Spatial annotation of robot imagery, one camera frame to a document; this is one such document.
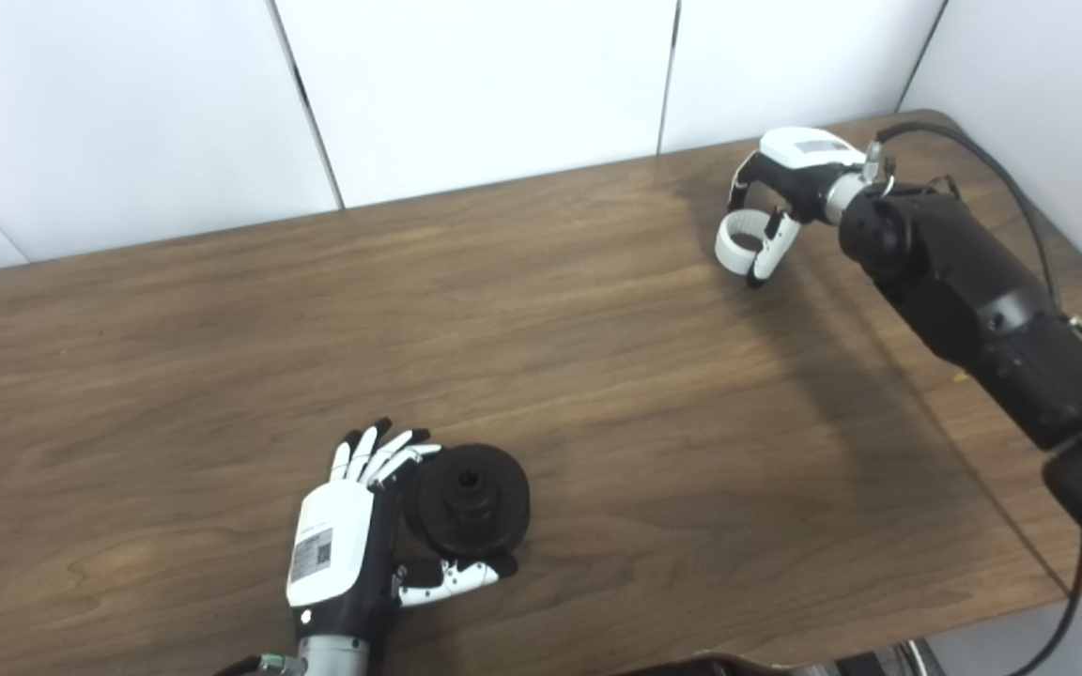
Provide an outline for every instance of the wooden table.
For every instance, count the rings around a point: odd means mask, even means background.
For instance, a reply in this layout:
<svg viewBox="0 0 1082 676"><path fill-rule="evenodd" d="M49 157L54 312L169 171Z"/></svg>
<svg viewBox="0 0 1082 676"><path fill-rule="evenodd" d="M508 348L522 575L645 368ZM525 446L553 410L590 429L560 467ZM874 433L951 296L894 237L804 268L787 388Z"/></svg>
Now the wooden table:
<svg viewBox="0 0 1082 676"><path fill-rule="evenodd" d="M1043 456L832 228L761 291L716 265L753 146L0 270L0 675L292 651L298 502L379 415L511 450L533 496L519 574L405 611L388 675L815 662L1061 598ZM889 150L1033 257L961 150Z"/></svg>

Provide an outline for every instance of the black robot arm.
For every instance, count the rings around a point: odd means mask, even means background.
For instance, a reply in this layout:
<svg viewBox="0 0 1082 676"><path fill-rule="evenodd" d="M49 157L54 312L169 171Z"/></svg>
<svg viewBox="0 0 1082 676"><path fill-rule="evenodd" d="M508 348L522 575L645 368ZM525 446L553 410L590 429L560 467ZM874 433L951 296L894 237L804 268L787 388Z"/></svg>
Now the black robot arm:
<svg viewBox="0 0 1082 676"><path fill-rule="evenodd" d="M950 194L868 188L836 225L921 341L1055 451L1044 480L1082 527L1082 339L1046 288Z"/></svg>

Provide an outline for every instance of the white robotic finger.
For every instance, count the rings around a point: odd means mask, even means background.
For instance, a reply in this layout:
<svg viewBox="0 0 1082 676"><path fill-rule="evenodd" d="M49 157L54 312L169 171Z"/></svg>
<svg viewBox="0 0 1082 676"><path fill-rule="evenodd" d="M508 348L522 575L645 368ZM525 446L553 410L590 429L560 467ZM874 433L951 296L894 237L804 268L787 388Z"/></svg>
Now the white robotic finger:
<svg viewBox="0 0 1082 676"><path fill-rule="evenodd" d="M385 465L380 467L380 469L370 476L367 480L367 485L372 487L374 483L382 483L384 480L390 478L392 474L395 474L400 466L407 465L409 462L420 462L421 459L426 456L426 454L432 454L441 450L441 445L417 445L417 446L405 446L399 452L387 459Z"/></svg>
<svg viewBox="0 0 1082 676"><path fill-rule="evenodd" d="M399 587L399 600L408 607L409 605L422 605L451 598L459 594L473 592L477 587L485 587L499 580L490 566L486 564L472 564L464 570L459 570L457 561L439 561L444 580L436 587Z"/></svg>
<svg viewBox="0 0 1082 676"><path fill-rule="evenodd" d="M348 459L348 469L345 470L345 479L357 480L361 470L366 469L366 462L370 460L373 452L373 445L379 440L378 426L366 427L361 433L361 440L357 442L357 448L353 449L353 458Z"/></svg>
<svg viewBox="0 0 1082 676"><path fill-rule="evenodd" d="M342 480L345 477L345 470L348 469L348 441L340 442L337 446L337 454L331 458L331 474L328 475L328 480Z"/></svg>
<svg viewBox="0 0 1082 676"><path fill-rule="evenodd" d="M374 473L385 465L387 459L394 456L394 454L408 445L408 441L411 441L411 438L415 436L415 434L417 433L412 429L400 433L398 437L395 437L395 439L391 439L385 445L382 445L378 451L373 451L373 456L370 456L370 462L368 462L365 469L361 470L361 475L358 476L357 482L368 483Z"/></svg>
<svg viewBox="0 0 1082 676"><path fill-rule="evenodd" d="M751 269L752 281L767 281L774 268L782 261L787 249L795 241L795 236L800 235L800 222L790 217L782 211L777 211L773 217L779 218L779 225L773 236L764 239L763 250L754 257L754 267Z"/></svg>
<svg viewBox="0 0 1082 676"><path fill-rule="evenodd" d="M736 210L726 215L716 230L716 260L731 274L749 274L765 242L765 226L770 214L760 210ZM739 244L736 237L748 239Z"/></svg>

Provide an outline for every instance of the qr code label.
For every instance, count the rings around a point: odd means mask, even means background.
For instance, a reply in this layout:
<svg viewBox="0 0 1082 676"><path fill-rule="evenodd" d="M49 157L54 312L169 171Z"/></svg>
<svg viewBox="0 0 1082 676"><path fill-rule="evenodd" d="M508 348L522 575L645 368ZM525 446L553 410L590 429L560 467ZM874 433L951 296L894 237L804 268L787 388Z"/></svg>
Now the qr code label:
<svg viewBox="0 0 1082 676"><path fill-rule="evenodd" d="M321 572L331 565L331 528L295 544L291 555L291 582Z"/></svg>

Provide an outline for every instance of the black spool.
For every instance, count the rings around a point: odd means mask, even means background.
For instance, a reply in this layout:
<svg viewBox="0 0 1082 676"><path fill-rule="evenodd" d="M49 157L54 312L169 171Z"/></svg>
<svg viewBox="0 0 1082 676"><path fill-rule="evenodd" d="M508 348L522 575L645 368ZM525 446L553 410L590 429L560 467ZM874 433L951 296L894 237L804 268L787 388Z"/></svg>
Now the black spool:
<svg viewBox="0 0 1082 676"><path fill-rule="evenodd" d="M507 556L529 527L529 480L502 449L457 446L418 467L405 514L439 556Z"/></svg>

